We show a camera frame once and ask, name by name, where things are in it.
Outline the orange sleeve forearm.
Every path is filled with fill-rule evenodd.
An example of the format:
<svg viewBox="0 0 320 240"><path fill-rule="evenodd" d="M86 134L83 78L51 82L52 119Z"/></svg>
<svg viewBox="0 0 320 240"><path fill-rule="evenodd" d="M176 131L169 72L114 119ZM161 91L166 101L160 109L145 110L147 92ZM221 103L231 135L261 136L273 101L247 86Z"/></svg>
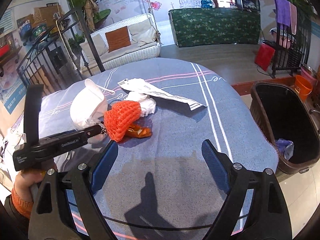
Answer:
<svg viewBox="0 0 320 240"><path fill-rule="evenodd" d="M30 219L31 212L33 209L34 202L28 202L23 200L17 193L15 188L12 188L11 191L11 201L14 206L14 208L17 210L17 212L22 215L23 217Z"/></svg>

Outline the left hand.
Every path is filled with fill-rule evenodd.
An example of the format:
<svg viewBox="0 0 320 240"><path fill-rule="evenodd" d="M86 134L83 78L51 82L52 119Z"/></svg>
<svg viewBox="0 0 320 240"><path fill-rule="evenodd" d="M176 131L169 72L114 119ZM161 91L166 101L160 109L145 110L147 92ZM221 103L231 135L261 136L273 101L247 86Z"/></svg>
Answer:
<svg viewBox="0 0 320 240"><path fill-rule="evenodd" d="M17 195L26 202L32 202L33 197L30 188L37 183L40 183L45 175L44 170L29 168L21 170L15 179L14 189Z"/></svg>

